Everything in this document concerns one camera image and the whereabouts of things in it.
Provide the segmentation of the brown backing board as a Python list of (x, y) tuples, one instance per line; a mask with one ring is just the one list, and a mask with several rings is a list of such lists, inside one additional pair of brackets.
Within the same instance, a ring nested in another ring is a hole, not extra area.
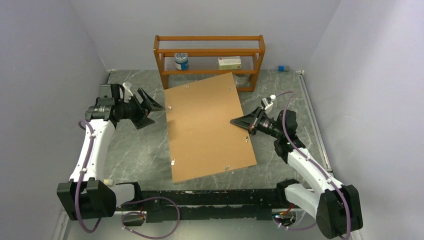
[(180, 183), (257, 164), (231, 73), (164, 90), (172, 181)]

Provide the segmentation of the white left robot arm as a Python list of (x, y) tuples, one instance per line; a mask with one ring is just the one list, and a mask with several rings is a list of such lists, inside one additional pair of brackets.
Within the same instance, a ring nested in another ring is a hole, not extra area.
[(107, 218), (124, 204), (130, 210), (142, 206), (141, 188), (136, 182), (107, 186), (104, 167), (109, 144), (122, 120), (132, 122), (136, 130), (155, 123), (152, 112), (164, 107), (142, 88), (131, 91), (130, 83), (99, 86), (95, 104), (85, 112), (79, 126), (84, 129), (84, 142), (79, 159), (67, 182), (59, 183), (56, 194), (72, 221)]

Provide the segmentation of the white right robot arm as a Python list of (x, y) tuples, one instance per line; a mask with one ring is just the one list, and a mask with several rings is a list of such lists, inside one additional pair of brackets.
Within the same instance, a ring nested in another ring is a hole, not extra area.
[(307, 182), (281, 182), (275, 202), (282, 208), (290, 204), (300, 207), (315, 219), (315, 224), (327, 239), (348, 238), (351, 232), (364, 226), (360, 195), (352, 184), (346, 185), (325, 170), (297, 136), (297, 114), (281, 110), (277, 118), (268, 117), (257, 107), (253, 112), (234, 118), (230, 123), (253, 136), (261, 132), (274, 138), (274, 150), (286, 164), (294, 168)]

